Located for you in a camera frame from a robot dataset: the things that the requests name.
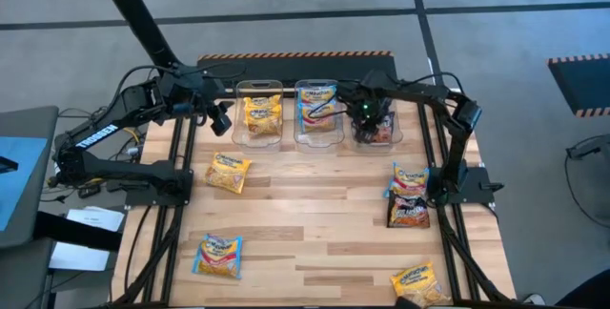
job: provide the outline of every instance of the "white paper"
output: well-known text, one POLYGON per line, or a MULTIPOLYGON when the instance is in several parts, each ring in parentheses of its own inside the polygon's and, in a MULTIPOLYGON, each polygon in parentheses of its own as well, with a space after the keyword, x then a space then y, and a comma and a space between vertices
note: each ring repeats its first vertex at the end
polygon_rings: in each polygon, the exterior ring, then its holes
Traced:
MULTIPOLYGON (((70 209, 67 219, 116 232, 123 221, 123 216, 122 213, 112 210, 86 207, 85 209, 70 209)), ((109 255, 108 251, 57 242, 49 268, 103 271, 109 255)))

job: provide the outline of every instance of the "black floor mat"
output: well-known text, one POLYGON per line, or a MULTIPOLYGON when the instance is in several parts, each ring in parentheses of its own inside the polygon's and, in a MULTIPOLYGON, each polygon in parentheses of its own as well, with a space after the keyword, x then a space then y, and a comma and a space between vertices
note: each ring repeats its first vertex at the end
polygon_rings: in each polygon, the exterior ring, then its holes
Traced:
POLYGON ((565 101, 577 117, 610 114, 608 54, 555 57, 547 60, 565 101))
MULTIPOLYGON (((397 77, 394 56, 390 51, 206 54, 199 56, 197 67, 232 61, 245 65, 246 71, 236 78, 223 80, 227 89, 233 89, 242 80, 280 80, 284 88, 293 88, 296 81, 301 79, 361 79, 370 70, 385 71, 397 77)), ((240 70, 241 65, 227 65, 217 67, 213 74, 223 76, 240 70)))

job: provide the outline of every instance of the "blue object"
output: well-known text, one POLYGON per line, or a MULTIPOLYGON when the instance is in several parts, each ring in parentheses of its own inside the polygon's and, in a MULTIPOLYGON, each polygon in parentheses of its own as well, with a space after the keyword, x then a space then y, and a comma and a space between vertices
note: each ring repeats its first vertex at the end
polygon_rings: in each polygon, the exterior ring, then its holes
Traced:
POLYGON ((7 228, 46 145, 46 138, 0 136, 0 155, 19 164, 17 171, 0 175, 0 231, 7 228))

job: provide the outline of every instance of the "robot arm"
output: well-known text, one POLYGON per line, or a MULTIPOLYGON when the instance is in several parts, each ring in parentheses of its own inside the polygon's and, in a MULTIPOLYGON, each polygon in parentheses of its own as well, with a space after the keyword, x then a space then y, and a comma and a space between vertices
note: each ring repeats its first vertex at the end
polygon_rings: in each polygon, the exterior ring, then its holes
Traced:
POLYGON ((189 176, 182 176, 180 173, 185 170, 175 170, 169 160, 134 165, 100 160, 87 150, 122 128, 150 121, 161 125, 167 119, 179 117, 201 117, 201 125, 209 117, 214 133, 224 134, 231 127, 226 115, 231 103, 214 104, 225 89, 220 80, 204 78, 201 73, 197 68, 176 64, 151 80, 123 90, 106 111, 57 136, 53 155, 56 175, 50 186, 78 187, 94 178, 127 179, 148 182, 165 194, 179 193, 184 188, 183 178, 189 176))
POLYGON ((369 72, 361 81, 339 82, 336 96, 347 107, 346 114, 353 120, 356 139, 364 143, 370 142, 376 134, 392 99, 430 106, 451 136, 449 158, 440 175, 441 187, 449 194, 460 191, 466 172, 464 153, 481 114, 477 102, 444 86, 397 81, 385 72, 376 71, 369 72), (453 113, 447 110, 447 99, 457 103, 453 113))

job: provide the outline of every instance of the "instant noodle packet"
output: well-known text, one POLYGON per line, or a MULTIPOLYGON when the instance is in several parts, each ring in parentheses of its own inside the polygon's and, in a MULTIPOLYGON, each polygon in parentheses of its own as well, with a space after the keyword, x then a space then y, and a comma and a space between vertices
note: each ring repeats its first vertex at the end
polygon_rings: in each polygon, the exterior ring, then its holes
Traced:
POLYGON ((240 279, 242 237, 220 238, 206 234, 197 248, 192 272, 240 279))
POLYGON ((432 262, 406 269, 390 277, 390 281, 399 297, 404 297, 422 308, 451 300, 442 294, 432 269, 432 262))
POLYGON ((268 108, 279 105, 281 96, 279 94, 270 97, 245 97, 244 106, 252 108, 268 108))
POLYGON ((323 86, 298 90, 297 118, 303 133, 328 132, 335 128, 335 86, 323 86))
POLYGON ((245 123, 250 136, 281 133, 281 105, 267 108, 246 106, 244 110, 246 111, 245 123))
POLYGON ((261 134, 281 135, 282 106, 279 94, 271 97, 246 97, 244 100, 244 123, 250 136, 261 134))
POLYGON ((206 182, 212 186, 241 194, 251 163, 251 160, 239 160, 221 153, 214 153, 212 165, 205 175, 206 182))
POLYGON ((392 142, 392 134, 394 133, 394 115, 396 113, 388 113, 383 117, 383 122, 377 126, 377 133, 371 140, 374 144, 388 144, 392 142))
POLYGON ((394 176, 390 180, 388 189, 383 194, 386 198, 390 196, 390 191, 394 191, 399 196, 421 196, 426 194, 426 184, 430 171, 426 168, 423 172, 410 174, 407 173, 397 163, 393 165, 394 176))
POLYGON ((394 191, 390 191, 387 227, 430 228, 430 217, 424 198, 399 196, 394 191))

